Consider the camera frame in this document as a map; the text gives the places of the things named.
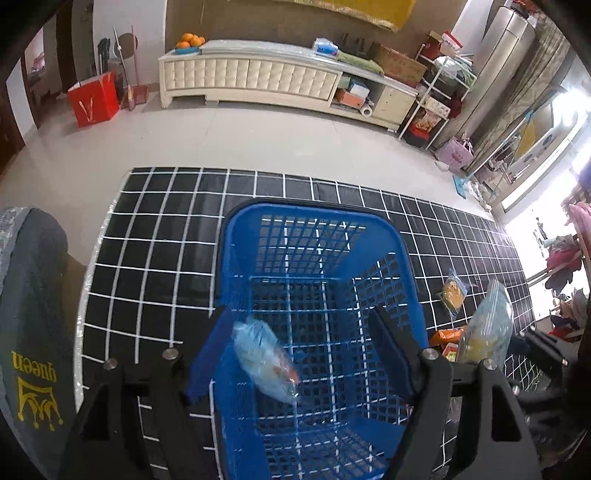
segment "doorway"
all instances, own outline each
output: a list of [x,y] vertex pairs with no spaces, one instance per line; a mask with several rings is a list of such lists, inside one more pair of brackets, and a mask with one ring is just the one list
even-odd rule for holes
[[0,174],[10,159],[25,146],[17,121],[12,113],[6,84],[0,90]]

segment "tile floor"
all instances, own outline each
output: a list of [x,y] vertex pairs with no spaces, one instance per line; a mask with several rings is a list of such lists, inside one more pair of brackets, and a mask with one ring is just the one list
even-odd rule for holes
[[125,173],[137,166],[245,168],[389,190],[491,218],[455,192],[430,155],[380,127],[297,109],[158,95],[133,112],[78,129],[66,100],[0,179],[0,207],[32,205],[52,214],[70,255],[87,264]]

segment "plastic wrapped food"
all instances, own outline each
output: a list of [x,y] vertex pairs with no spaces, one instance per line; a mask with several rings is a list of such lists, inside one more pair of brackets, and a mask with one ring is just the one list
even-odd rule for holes
[[441,293],[437,296],[449,311],[452,319],[456,318],[457,314],[460,312],[467,293],[468,289],[464,285],[464,282],[457,276],[456,270],[453,267],[450,268],[447,280],[441,289]]
[[457,345],[455,343],[448,343],[443,351],[443,356],[449,362],[455,362],[457,357]]
[[466,327],[450,328],[436,331],[429,339],[430,346],[445,348],[448,343],[459,343]]
[[513,307],[505,286],[493,278],[460,340],[457,362],[493,359],[503,367],[513,333]]
[[273,330],[249,316],[246,323],[234,322],[232,338],[238,362],[257,388],[280,402],[296,403],[300,377]]

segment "wall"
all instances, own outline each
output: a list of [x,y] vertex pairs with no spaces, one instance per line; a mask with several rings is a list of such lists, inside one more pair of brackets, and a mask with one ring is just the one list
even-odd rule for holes
[[79,82],[96,75],[92,2],[93,0],[74,0],[72,3],[72,53],[76,79]]
[[59,93],[61,92],[61,76],[57,62],[55,15],[43,26],[43,50],[45,51],[44,83],[51,93]]
[[492,0],[468,0],[453,27],[452,35],[463,45],[462,53],[472,54],[482,42]]
[[35,59],[43,53],[43,28],[37,32],[37,35],[33,37],[31,43],[25,49],[25,65],[27,67],[27,73],[31,73],[33,62]]
[[209,39],[242,38],[311,47],[316,37],[363,37],[414,56],[431,30],[453,28],[466,0],[417,0],[398,32],[320,8],[273,0],[168,0],[166,49],[186,31]]
[[25,92],[20,60],[8,76],[6,87],[14,119],[17,121],[18,129],[21,132],[23,140],[26,142],[30,135],[37,130],[37,127],[35,126],[33,116],[31,115],[31,108],[29,107],[27,93]]
[[[111,39],[111,49],[115,43],[113,26],[117,35],[131,32],[138,38],[136,51],[138,73],[141,83],[158,82],[158,57],[164,54],[164,19],[167,0],[132,2],[130,0],[95,0],[92,36],[96,64],[99,65],[97,46],[103,37]],[[135,83],[134,63],[125,62],[129,81]]]

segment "blue plastic basket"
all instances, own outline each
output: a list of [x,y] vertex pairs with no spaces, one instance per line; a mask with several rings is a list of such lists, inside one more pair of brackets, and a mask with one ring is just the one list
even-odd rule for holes
[[383,304],[427,346],[407,253],[385,219],[338,208],[251,203],[226,220],[219,302],[236,320],[269,324],[311,399],[294,407],[261,394],[226,347],[215,404],[233,480],[379,478],[404,431],[408,407],[367,318]]

